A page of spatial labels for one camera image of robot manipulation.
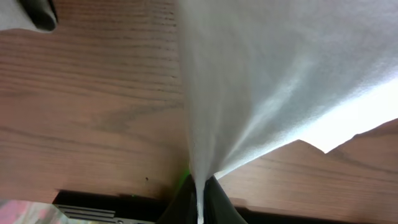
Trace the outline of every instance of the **paper towel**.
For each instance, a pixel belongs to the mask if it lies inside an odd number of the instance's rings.
[[[327,152],[398,117],[397,1],[179,0],[199,222],[205,181],[297,139]]]

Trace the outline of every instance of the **wood grain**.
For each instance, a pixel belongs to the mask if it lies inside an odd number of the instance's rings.
[[[169,197],[188,167],[174,2],[54,2],[53,34],[0,32],[0,197]],[[220,182],[253,210],[396,223],[398,121],[329,154],[294,142]]]
[[[173,5],[55,6],[53,34],[0,33],[1,196],[170,194],[188,167]]]

